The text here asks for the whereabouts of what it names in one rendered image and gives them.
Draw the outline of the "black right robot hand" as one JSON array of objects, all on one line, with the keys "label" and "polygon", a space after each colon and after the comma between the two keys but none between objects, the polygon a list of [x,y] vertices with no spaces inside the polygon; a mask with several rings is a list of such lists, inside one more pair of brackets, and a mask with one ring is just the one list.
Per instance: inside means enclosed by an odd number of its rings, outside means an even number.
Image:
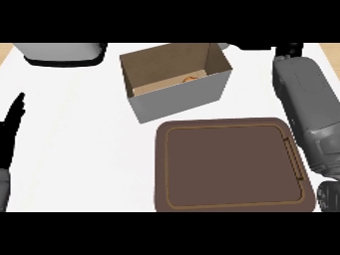
[{"label": "black right robot hand", "polygon": [[245,51],[267,51],[274,49],[274,57],[288,59],[301,56],[301,43],[238,43],[236,48]]}]

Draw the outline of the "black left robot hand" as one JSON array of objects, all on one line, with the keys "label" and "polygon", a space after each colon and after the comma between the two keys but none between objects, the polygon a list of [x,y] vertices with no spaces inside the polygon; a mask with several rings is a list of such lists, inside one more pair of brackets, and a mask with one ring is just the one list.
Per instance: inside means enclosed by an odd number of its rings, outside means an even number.
[{"label": "black left robot hand", "polygon": [[25,94],[20,93],[10,105],[4,121],[0,122],[0,168],[7,169],[11,163],[14,136],[25,114]]}]

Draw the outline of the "open cardboard box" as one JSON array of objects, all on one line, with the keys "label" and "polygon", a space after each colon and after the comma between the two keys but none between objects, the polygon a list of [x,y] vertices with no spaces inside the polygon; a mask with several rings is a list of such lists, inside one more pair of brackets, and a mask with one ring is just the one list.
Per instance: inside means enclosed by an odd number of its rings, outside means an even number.
[{"label": "open cardboard box", "polygon": [[[232,71],[226,47],[226,43],[168,43],[119,56],[140,124],[218,100]],[[196,80],[181,83],[186,77]]]}]

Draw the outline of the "brown rectangular tray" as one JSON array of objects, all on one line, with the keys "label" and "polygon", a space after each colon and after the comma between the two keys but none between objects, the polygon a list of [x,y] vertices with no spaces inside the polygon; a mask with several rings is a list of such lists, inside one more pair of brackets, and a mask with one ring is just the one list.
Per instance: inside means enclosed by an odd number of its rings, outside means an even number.
[{"label": "brown rectangular tray", "polygon": [[165,122],[155,140],[158,212],[310,212],[314,195],[276,118]]}]

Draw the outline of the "grey appliance with black base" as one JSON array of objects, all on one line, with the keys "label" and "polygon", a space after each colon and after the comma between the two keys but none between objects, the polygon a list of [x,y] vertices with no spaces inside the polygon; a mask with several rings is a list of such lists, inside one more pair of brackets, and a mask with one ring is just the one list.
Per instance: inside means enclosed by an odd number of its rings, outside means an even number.
[{"label": "grey appliance with black base", "polygon": [[101,63],[106,43],[14,43],[13,46],[32,66],[73,68]]}]

